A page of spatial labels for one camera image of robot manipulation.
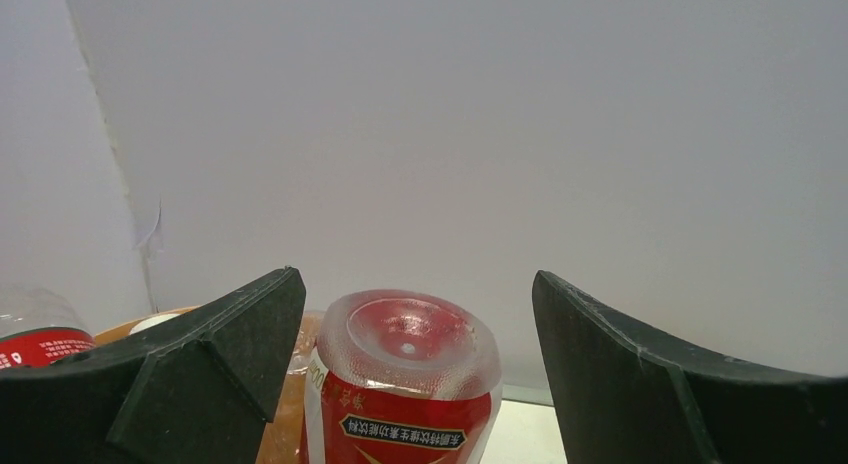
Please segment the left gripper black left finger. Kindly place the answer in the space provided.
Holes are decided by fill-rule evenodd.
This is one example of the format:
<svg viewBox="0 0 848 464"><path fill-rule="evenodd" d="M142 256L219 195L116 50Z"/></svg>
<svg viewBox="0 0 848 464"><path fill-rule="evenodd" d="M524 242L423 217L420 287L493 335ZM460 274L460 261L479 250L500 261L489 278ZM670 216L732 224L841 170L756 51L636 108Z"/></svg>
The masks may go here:
<svg viewBox="0 0 848 464"><path fill-rule="evenodd" d="M298 269L142 332L1 374L5 463L252 463L300 328Z"/></svg>

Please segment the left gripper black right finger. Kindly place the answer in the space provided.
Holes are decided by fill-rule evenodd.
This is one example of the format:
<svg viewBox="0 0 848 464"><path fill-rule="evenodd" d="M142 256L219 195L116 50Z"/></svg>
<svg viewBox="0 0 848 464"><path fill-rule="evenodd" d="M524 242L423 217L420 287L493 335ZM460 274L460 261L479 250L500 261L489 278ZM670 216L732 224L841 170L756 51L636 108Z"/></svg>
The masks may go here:
<svg viewBox="0 0 848 464"><path fill-rule="evenodd" d="M685 341L549 271L537 334L571 463L843 463L847 381Z"/></svg>

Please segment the red-label bottle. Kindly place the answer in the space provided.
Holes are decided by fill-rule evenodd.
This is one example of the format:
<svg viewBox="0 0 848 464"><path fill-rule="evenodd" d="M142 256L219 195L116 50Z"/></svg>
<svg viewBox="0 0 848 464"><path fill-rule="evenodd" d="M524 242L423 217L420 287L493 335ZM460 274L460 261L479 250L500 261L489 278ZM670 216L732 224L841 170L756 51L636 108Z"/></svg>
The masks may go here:
<svg viewBox="0 0 848 464"><path fill-rule="evenodd" d="M44 367L95 346L71 305L50 290L1 287L1 368Z"/></svg>

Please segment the red-yellow label bottle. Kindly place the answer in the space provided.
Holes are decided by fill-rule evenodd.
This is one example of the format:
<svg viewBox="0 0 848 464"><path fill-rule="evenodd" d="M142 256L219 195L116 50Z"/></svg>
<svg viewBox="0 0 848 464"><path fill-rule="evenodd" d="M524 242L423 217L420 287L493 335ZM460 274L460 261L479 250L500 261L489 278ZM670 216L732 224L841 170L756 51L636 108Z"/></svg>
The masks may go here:
<svg viewBox="0 0 848 464"><path fill-rule="evenodd" d="M411 291L349 294L310 355L299 460L478 463L501 400L496 340L473 314Z"/></svg>

